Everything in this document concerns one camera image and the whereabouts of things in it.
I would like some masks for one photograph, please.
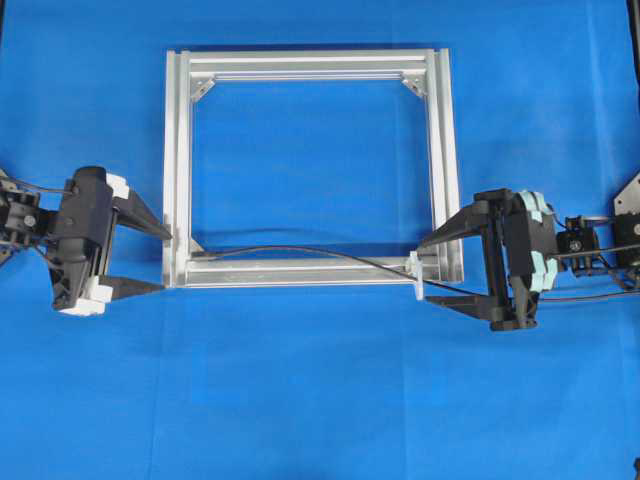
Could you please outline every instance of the metal bracket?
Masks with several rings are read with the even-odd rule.
[[[409,254],[405,269],[408,272],[411,272],[411,275],[416,277],[416,281],[413,284],[413,288],[416,292],[416,300],[424,300],[424,266],[422,265],[422,260],[420,260],[420,256],[416,250]]]
[[[613,199],[613,210],[616,215],[640,213],[640,173]]]
[[[424,98],[427,95],[424,75],[405,75],[402,79],[402,84],[418,98]]]
[[[193,104],[217,83],[300,80],[401,81],[427,112],[430,206],[433,228],[460,209],[449,51],[329,50],[167,53],[164,154],[164,224],[172,239],[163,249],[166,287],[215,288],[293,285],[411,284],[410,279],[335,258],[226,260],[207,255],[192,238]],[[407,257],[372,258],[403,270]],[[462,243],[423,255],[422,274],[463,280]]]
[[[215,86],[216,82],[213,77],[209,79],[192,78],[191,79],[191,101],[193,103],[199,102],[209,90]]]

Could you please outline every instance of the robotic arm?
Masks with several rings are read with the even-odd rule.
[[[116,225],[171,238],[125,179],[100,167],[81,168],[64,190],[53,191],[63,195],[58,211],[40,208],[40,195],[20,184],[0,170],[0,266],[17,252],[37,250],[49,267],[54,309],[100,314],[113,300],[164,288],[108,275]]]

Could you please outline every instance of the black plastic part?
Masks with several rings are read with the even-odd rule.
[[[613,220],[613,236],[616,247],[640,243],[640,214],[626,213],[616,215]],[[616,253],[618,267],[640,267],[640,248],[623,250]]]
[[[162,285],[142,282],[140,280],[133,280],[125,277],[101,276],[100,285],[107,285],[113,288],[113,295],[111,297],[112,301],[164,290],[164,286]]]
[[[579,253],[600,248],[595,228],[584,226],[584,223],[580,222],[579,219],[568,219],[567,226],[569,227],[568,230],[559,232],[556,235],[559,253]],[[568,262],[571,271],[577,277],[600,273],[606,274],[607,271],[605,269],[594,266],[594,260],[593,257],[587,256],[571,258]]]
[[[640,86],[640,0],[627,0],[636,79]]]
[[[171,234],[133,190],[129,191],[128,199],[114,198],[113,207],[118,211],[119,225],[153,235],[161,240],[171,239]]]
[[[442,227],[428,235],[418,253],[439,243],[469,236],[482,237],[487,275],[487,295],[428,296],[428,301],[465,315],[488,320],[492,331],[533,328],[538,295],[530,292],[535,265],[531,251],[542,255],[557,252],[552,215],[534,221],[519,196],[507,189],[478,193]],[[509,261],[514,298],[509,297],[503,246]]]
[[[67,182],[60,211],[52,222],[48,246],[51,283],[56,310],[73,308],[87,280],[100,277],[100,283],[113,287],[112,300],[162,290],[160,285],[122,277],[109,277],[107,270],[115,225],[121,224],[162,239],[171,235],[140,197],[129,190],[129,198],[114,198],[101,167],[77,170]]]

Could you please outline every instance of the aluminum frame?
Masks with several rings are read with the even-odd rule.
[[[411,280],[336,258],[215,259],[191,237],[193,104],[220,82],[400,80],[425,105],[432,222],[460,209],[447,49],[167,53],[164,223],[173,238],[163,246],[168,288],[411,284]],[[415,272],[409,257],[371,260]],[[420,258],[423,278],[461,282],[460,241]]]

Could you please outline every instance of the blue cloth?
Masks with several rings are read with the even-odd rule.
[[[103,165],[160,214],[167,49],[423,46],[451,48],[463,203],[505,186],[610,210],[640,155],[621,0],[9,1],[0,166],[59,186]],[[196,115],[206,246],[395,254],[430,228],[424,113],[399,85],[218,86]],[[118,233],[114,274],[160,264]],[[79,319],[50,310],[35,253],[0,292],[2,478],[583,480],[640,456],[637,299],[505,335],[408,286],[170,291]]]

